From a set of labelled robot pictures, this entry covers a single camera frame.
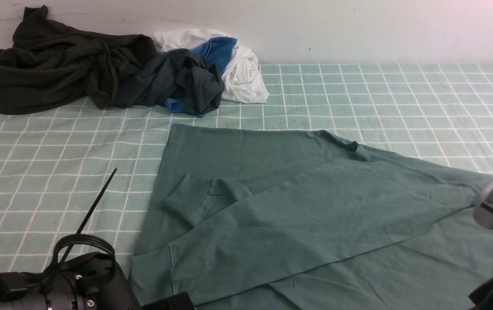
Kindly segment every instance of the wrinkle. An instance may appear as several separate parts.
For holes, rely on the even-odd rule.
[[[431,255],[431,254],[428,254],[428,253],[424,253],[422,251],[418,251],[416,249],[413,249],[413,248],[410,248],[406,245],[402,245],[400,243],[398,243],[398,245],[404,249],[407,249],[409,251],[412,251],[414,253],[417,253],[417,254],[420,254],[420,255],[423,255],[424,257],[428,257],[430,259],[433,259],[433,260],[436,260],[436,261],[439,261],[439,262],[442,262],[442,263],[446,263],[447,265],[451,265],[451,266],[454,266],[454,267],[457,267],[457,268],[460,268],[460,269],[463,269],[463,270],[466,270],[466,271],[470,271],[471,273],[476,273],[478,276],[482,276],[482,277],[486,277],[486,275],[484,275],[483,273],[480,273],[479,271],[477,270],[474,270],[474,269],[471,269],[471,268],[468,268],[466,266],[463,266],[463,265],[460,265],[460,264],[457,264],[457,263],[454,263],[452,261],[448,261],[446,259],[443,259],[443,258],[440,258],[440,257],[437,257],[437,256],[434,256],[434,255]]]

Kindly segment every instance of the fabric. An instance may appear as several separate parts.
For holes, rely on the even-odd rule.
[[[0,113],[30,114],[89,96],[111,106],[129,65],[156,57],[151,38],[81,31],[47,19],[47,7],[25,8],[13,47],[0,50]]]
[[[205,43],[191,49],[191,52],[202,55],[206,60],[217,65],[220,72],[225,72],[231,61],[233,49],[237,44],[234,37],[213,37]]]
[[[200,310],[469,308],[493,275],[471,208],[491,178],[325,131],[174,125],[130,282]]]
[[[228,37],[226,33],[213,29],[183,29],[154,34],[155,45],[160,51],[193,49],[215,37]],[[242,103],[266,103],[269,92],[260,70],[258,57],[248,47],[237,42],[233,56],[223,72],[225,90],[222,98]]]
[[[199,115],[219,107],[223,89],[217,65],[199,54],[178,49],[156,57],[143,69],[130,65],[120,79],[114,106],[165,105],[168,98],[173,98],[170,111]],[[183,99],[183,109],[178,106],[180,99]]]
[[[199,54],[206,60],[213,62],[219,71],[223,72],[231,60],[231,54],[236,43],[237,39],[233,37],[213,37],[207,42],[191,49],[191,52]],[[171,113],[181,113],[183,112],[185,101],[183,99],[168,98],[164,104]],[[203,118],[205,114],[199,114],[197,116]]]

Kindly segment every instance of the black cable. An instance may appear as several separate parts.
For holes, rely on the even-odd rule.
[[[101,192],[97,195],[97,198],[93,202],[92,206],[89,208],[89,211],[85,215],[84,220],[81,222],[80,227],[78,228],[78,231],[76,234],[65,236],[57,242],[55,245],[55,248],[53,250],[53,256],[51,258],[51,263],[42,271],[41,273],[37,273],[36,275],[33,275],[29,277],[26,280],[26,283],[28,287],[36,286],[36,285],[47,285],[50,286],[51,282],[53,281],[53,277],[60,271],[62,263],[64,263],[69,255],[69,253],[72,250],[72,247],[74,245],[89,245],[91,247],[95,247],[98,249],[102,249],[106,253],[108,253],[111,256],[111,259],[113,261],[113,267],[116,268],[116,257],[114,255],[114,249],[112,245],[110,245],[107,241],[104,241],[103,239],[96,237],[96,236],[91,236],[91,235],[83,235],[86,237],[80,238],[78,236],[81,236],[81,232],[85,228],[85,224],[93,214],[93,210],[95,210],[97,204],[99,204],[99,201],[101,200],[101,197],[105,193],[107,187],[109,186],[110,181],[112,180],[112,177],[114,177],[114,174],[116,173],[116,168],[114,171],[112,171],[111,175],[107,179],[105,185],[103,185],[103,188],[101,189]],[[63,248],[67,247],[67,250],[63,254],[63,257],[61,261],[57,261],[59,259],[59,251]],[[109,277],[110,280],[114,277],[114,270],[109,271]]]
[[[71,234],[61,238],[61,240],[57,242],[53,249],[53,257],[51,258],[51,263],[46,267],[46,269],[44,269],[44,271],[35,275],[34,277],[30,277],[27,279],[26,283],[28,287],[37,285],[49,285],[55,275],[59,272],[59,262],[57,259],[59,257],[59,252],[62,249],[73,245],[89,245],[91,247],[95,247],[107,253],[111,258],[112,264],[108,273],[83,278],[83,280],[87,279],[87,281],[89,281],[91,284],[95,284],[97,286],[102,286],[112,281],[116,274],[116,254],[112,245],[97,236],[89,234]]]

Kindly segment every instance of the pile of clothes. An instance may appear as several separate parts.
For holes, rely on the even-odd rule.
[[[89,96],[108,106],[164,105],[203,116],[221,98],[265,103],[256,55],[227,34],[189,29],[106,35],[47,19],[25,8],[13,47],[0,49],[0,113],[30,114]]]

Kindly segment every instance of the seam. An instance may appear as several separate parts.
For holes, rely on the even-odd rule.
[[[166,243],[166,246],[168,247],[168,255],[170,257],[170,269],[172,269],[174,266],[173,259],[172,259],[172,251],[170,251],[170,244],[169,243]],[[171,272],[170,272],[170,285],[172,287],[172,295],[175,295],[174,282],[172,281]]]
[[[185,216],[185,218],[187,218],[189,221],[191,220],[191,216],[195,215],[197,212],[199,212],[204,206],[206,206],[206,204],[209,202],[209,196],[210,194],[213,192],[213,187],[214,187],[214,184],[215,184],[215,181],[217,179],[213,179],[212,182],[210,183],[210,188],[208,189],[208,191],[206,192],[206,196],[205,198],[202,200],[202,202],[198,205],[198,207],[191,213],[189,213],[189,215]]]
[[[395,161],[391,161],[389,159],[385,159],[383,157],[379,157],[379,156],[374,156],[374,155],[371,155],[373,158],[376,158],[376,159],[379,159],[381,161],[385,161],[387,163],[390,163],[392,165],[395,165],[396,167],[401,167],[405,170],[409,170],[409,171],[413,171],[413,172],[416,172],[416,173],[419,173],[421,175],[424,175],[426,176],[427,178],[435,181],[436,183],[438,184],[446,184],[446,185],[453,185],[453,186],[460,186],[460,187],[463,187],[463,188],[468,188],[468,189],[471,189],[474,194],[478,195],[479,191],[477,191],[475,188],[473,188],[472,186],[468,185],[468,184],[463,184],[463,183],[453,183],[453,182],[445,182],[445,181],[442,181],[436,177],[434,177],[433,175],[429,174],[429,173],[426,173],[424,171],[420,171],[420,170],[417,170],[417,169],[413,169],[411,167],[406,167],[402,164],[399,164],[399,163],[396,163]]]

